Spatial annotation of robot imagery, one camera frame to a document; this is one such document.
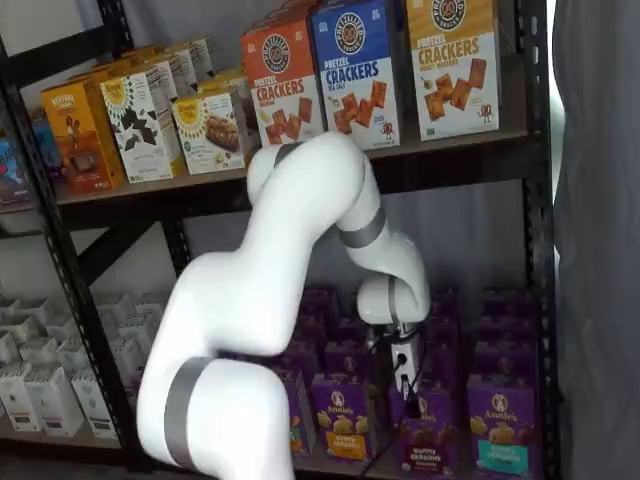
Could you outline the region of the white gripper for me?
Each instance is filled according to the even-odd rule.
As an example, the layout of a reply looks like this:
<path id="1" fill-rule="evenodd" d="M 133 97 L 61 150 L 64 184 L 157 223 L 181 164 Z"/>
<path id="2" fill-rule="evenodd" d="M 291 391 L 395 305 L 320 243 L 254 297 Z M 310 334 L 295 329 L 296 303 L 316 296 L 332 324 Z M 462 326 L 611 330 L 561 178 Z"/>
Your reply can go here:
<path id="1" fill-rule="evenodd" d="M 402 418 L 419 418 L 419 399 L 413 387 L 418 371 L 418 345 L 416 342 L 396 342 L 391 344 L 394 380 L 400 389 Z"/>

